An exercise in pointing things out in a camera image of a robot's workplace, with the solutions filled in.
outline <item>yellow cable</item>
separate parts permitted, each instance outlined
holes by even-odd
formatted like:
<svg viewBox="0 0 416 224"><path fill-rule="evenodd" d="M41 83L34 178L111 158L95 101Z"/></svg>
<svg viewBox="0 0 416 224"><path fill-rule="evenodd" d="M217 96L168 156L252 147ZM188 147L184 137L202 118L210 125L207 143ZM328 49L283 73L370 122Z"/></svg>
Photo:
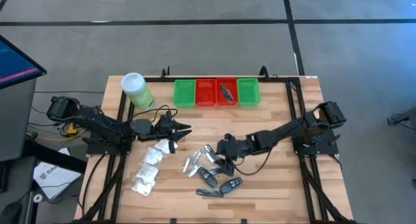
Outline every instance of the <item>yellow cable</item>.
<svg viewBox="0 0 416 224"><path fill-rule="evenodd" d="M73 140L75 138L80 137L80 135L84 134L85 132L86 132L86 130L83 130L82 132L80 132L76 136L72 136L72 137L65 138L65 139L54 139L54 138L47 138L47 137L43 137L43 136L38 136L37 138L43 139L43 140L49 140L49 141L68 141L68 140Z"/></svg>

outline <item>red plastic basket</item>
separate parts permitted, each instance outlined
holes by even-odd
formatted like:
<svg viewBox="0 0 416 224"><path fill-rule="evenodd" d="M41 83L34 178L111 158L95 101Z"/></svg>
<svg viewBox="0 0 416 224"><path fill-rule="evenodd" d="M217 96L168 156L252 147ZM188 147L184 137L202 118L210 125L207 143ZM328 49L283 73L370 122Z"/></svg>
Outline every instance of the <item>red plastic basket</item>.
<svg viewBox="0 0 416 224"><path fill-rule="evenodd" d="M225 86L234 98L233 102L227 101L224 94L221 92L221 86ZM239 102L239 92L237 89L236 78L218 78L216 80L217 103L218 105L235 105Z"/></svg>
<svg viewBox="0 0 416 224"><path fill-rule="evenodd" d="M197 79L195 103L197 106L213 106L216 103L216 80Z"/></svg>

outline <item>plastic container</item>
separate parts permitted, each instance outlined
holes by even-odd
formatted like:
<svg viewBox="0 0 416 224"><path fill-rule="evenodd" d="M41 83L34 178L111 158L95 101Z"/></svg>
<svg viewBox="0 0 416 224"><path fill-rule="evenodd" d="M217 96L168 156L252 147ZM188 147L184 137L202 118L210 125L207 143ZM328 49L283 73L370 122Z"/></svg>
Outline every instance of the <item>plastic container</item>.
<svg viewBox="0 0 416 224"><path fill-rule="evenodd" d="M216 80L197 79L195 91L197 106L213 106L216 103Z"/></svg>
<svg viewBox="0 0 416 224"><path fill-rule="evenodd" d="M176 80L174 104L178 107L195 106L195 80Z"/></svg>
<svg viewBox="0 0 416 224"><path fill-rule="evenodd" d="M155 102L153 95L141 74L128 73L125 75L122 79L122 88L135 107L149 110L153 106Z"/></svg>
<svg viewBox="0 0 416 224"><path fill-rule="evenodd" d="M229 90L234 101L227 101L226 97L221 92L221 86L225 86ZM218 105L235 105L235 103L239 102L236 78L218 78L216 80L216 92Z"/></svg>
<svg viewBox="0 0 416 224"><path fill-rule="evenodd" d="M255 106L260 103L258 79L237 79L237 84L240 105Z"/></svg>

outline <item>small plastic bag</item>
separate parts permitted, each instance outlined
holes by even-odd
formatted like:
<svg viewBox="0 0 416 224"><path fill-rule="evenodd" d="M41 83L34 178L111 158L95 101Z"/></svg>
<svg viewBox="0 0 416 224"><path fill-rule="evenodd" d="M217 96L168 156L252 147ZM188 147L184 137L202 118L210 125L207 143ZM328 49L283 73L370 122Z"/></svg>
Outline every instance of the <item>small plastic bag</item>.
<svg viewBox="0 0 416 224"><path fill-rule="evenodd" d="M174 147L177 149L177 143L174 142ZM169 140L163 139L155 144L155 149L162 151L165 155L169 154Z"/></svg>
<svg viewBox="0 0 416 224"><path fill-rule="evenodd" d="M163 159L162 151L149 147L148 152L144 156L143 162L153 165L153 166L157 166L159 162L161 162L162 159Z"/></svg>
<svg viewBox="0 0 416 224"><path fill-rule="evenodd" d="M144 182L142 179L138 179L135 185L131 188L134 192L140 193L144 196L150 194L151 189L155 186L156 182Z"/></svg>
<svg viewBox="0 0 416 224"><path fill-rule="evenodd" d="M136 174L136 179L141 179L145 183L155 182L155 177L158 174L157 167L143 163L142 167Z"/></svg>

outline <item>green label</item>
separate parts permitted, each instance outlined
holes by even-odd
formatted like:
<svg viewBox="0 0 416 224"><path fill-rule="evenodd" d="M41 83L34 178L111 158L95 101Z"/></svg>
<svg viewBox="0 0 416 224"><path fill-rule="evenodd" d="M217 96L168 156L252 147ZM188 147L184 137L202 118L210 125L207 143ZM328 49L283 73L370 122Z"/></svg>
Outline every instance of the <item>green label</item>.
<svg viewBox="0 0 416 224"><path fill-rule="evenodd" d="M151 94L148 85L146 85L141 93L128 96L130 101L141 110L148 110L153 106L153 95Z"/></svg>

